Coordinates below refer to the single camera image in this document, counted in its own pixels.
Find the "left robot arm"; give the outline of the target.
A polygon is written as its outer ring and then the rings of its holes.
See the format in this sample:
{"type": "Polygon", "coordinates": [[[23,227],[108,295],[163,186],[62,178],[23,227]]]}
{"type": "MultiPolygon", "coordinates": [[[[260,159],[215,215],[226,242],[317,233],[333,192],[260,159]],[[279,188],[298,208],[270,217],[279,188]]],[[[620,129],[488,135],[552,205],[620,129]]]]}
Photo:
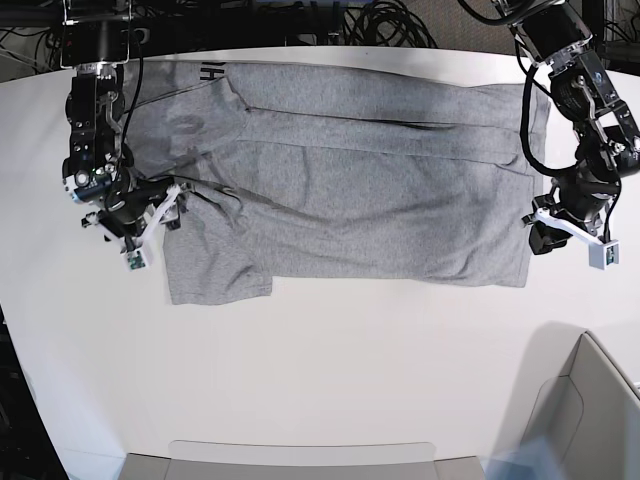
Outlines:
{"type": "Polygon", "coordinates": [[[533,254],[550,253],[578,238],[605,265],[617,263],[619,245],[611,237],[610,219],[623,178],[639,171],[639,128],[592,46],[591,31],[565,1],[497,1],[495,18],[467,2],[460,6],[484,25],[508,27],[516,51],[531,61],[519,136],[529,166],[551,180],[550,192],[536,197],[532,213],[523,219],[533,254]],[[550,85],[541,91],[571,122],[578,139],[574,164],[563,168],[543,164],[531,145],[531,100],[542,65],[550,68],[550,85]]]}

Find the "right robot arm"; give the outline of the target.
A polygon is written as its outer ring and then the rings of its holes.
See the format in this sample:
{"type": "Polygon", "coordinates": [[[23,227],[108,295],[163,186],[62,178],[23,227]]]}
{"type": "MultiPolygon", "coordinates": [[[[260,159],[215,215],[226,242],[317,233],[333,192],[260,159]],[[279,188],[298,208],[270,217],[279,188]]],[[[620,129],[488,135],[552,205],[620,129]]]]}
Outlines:
{"type": "Polygon", "coordinates": [[[101,229],[135,256],[156,227],[179,227],[186,190],[170,175],[146,179],[126,143],[136,103],[124,94],[124,66],[139,42],[128,1],[66,1],[60,64],[75,75],[65,104],[71,128],[62,183],[71,199],[93,204],[83,226],[101,229]]]}

